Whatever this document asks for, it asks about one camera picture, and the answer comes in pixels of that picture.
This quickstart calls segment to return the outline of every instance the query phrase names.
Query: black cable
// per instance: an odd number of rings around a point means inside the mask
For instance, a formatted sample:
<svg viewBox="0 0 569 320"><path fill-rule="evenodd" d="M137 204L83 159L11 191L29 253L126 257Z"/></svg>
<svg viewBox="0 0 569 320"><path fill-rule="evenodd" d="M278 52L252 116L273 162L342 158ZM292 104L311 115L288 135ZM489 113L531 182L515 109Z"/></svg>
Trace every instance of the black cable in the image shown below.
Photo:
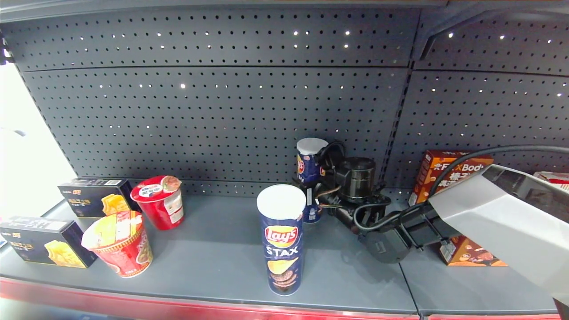
<svg viewBox="0 0 569 320"><path fill-rule="evenodd" d="M368 230L368 228L372 228L372 227L364 227L363 225L360 224L360 222L357 220L357 214L360 213L360 211L362 211L363 209L373 208L373 207L386 207L390 204L391 204L390 198L384 198L384 201L379 202L379 203L362 204L361 206L357 207L354 210L354 213L352 214L352 219L354 221L354 224L356 225L356 227L358 227L358 229L360 229L362 231L371 231L371 230Z"/></svg>
<svg viewBox="0 0 569 320"><path fill-rule="evenodd" d="M329 144L327 144L325 147L323 147L322 149L320 149L316 155L314 156L316 159L316 162L318 164L320 164L321 166L324 167L325 170L327 169L333 169L335 163L333 163L333 159L330 158L328 156L328 150L331 147L337 146L338 150L340 151L340 153L342 154L342 159L345 158L346 156L346 147L345 145L339 141L339 140L334 140L332 142L330 142Z"/></svg>
<svg viewBox="0 0 569 320"><path fill-rule="evenodd" d="M457 165L461 164L462 162L464 162L468 159L474 158L474 157L478 157L480 155L499 153L499 152L513 152L513 151L542 151L542 152L555 152L555 153L569 154L569 147L556 147L556 146L545 146L545 145L514 145L514 146L491 147L491 148L471 152L469 154L466 154L466 155L458 158L457 160L454 160L446 169L443 170L443 172L440 174L440 176L435 180L435 183L433 183L431 190L430 190L429 194L427 195L427 198L429 198L431 195L433 195L436 192L436 188L439 186L439 183L444 179L444 177L446 175L448 175L452 171L452 169L454 169ZM409 207L403 211L399 211L396 214L385 216L380 221L378 221L376 224L374 224L371 227L360 227L358 224L356 224L356 226L362 231L374 231L374 230L377 230L377 229L387 225L388 223L391 223L393 220L395 220L399 217L403 217L403 216L406 216L412 212L415 212L418 208L425 205L426 203L427 203L427 200L425 200L424 202L415 204L414 206L411 206L411 207ZM358 209L359 208L357 208L354 211L354 215L353 215L354 216L354 222L356 221L356 213L358 212Z"/></svg>

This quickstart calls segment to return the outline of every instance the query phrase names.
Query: instant noodle cup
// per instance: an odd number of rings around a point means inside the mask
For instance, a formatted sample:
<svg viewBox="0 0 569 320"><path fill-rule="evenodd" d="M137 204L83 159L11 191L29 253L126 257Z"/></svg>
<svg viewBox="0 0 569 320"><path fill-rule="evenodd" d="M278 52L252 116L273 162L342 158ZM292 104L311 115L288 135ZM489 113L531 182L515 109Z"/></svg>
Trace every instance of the instant noodle cup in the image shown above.
<svg viewBox="0 0 569 320"><path fill-rule="evenodd" d="M121 211L95 221L83 233L81 245L123 278L142 273L152 262L142 214L137 211Z"/></svg>
<svg viewBox="0 0 569 320"><path fill-rule="evenodd" d="M158 230L170 230L184 221L181 181L160 175L139 183L130 193Z"/></svg>

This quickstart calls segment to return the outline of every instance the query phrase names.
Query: white can lid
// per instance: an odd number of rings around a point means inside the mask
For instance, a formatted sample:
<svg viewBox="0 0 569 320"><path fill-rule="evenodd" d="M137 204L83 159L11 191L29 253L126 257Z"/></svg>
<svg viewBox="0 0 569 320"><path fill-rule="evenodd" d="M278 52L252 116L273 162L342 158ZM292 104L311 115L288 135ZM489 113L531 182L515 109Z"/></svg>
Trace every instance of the white can lid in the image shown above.
<svg viewBox="0 0 569 320"><path fill-rule="evenodd" d="M302 214L305 206L304 192L290 184L275 184L265 188L257 196L259 212L269 219L296 219Z"/></svg>
<svg viewBox="0 0 569 320"><path fill-rule="evenodd" d="M318 138L304 138L300 139L296 143L296 148L300 152L300 154L305 155L312 155L318 153L320 149L327 146L328 143L326 140L318 139Z"/></svg>

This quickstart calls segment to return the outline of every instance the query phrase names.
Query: black snack box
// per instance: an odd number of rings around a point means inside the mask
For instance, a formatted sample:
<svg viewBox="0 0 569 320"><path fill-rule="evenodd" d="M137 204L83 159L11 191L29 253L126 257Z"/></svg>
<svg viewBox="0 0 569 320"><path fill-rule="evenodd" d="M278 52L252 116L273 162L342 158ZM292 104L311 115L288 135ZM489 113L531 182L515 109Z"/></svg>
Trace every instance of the black snack box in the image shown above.
<svg viewBox="0 0 569 320"><path fill-rule="evenodd" d="M97 259L81 246L83 231L72 220L14 216L0 232L24 261L85 269Z"/></svg>
<svg viewBox="0 0 569 320"><path fill-rule="evenodd" d="M126 179L79 178L58 186L76 216L102 218L121 211L140 211L130 199L130 183Z"/></svg>

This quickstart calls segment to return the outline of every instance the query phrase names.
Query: red cup lid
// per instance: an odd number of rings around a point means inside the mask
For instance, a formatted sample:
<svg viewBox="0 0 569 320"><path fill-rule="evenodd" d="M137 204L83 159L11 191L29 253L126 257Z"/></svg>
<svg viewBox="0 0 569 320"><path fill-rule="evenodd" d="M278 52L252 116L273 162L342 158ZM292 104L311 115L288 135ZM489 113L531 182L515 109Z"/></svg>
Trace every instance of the red cup lid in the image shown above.
<svg viewBox="0 0 569 320"><path fill-rule="evenodd" d="M130 192L136 202L155 202L164 200L180 189L182 182L171 175L159 175L139 183Z"/></svg>

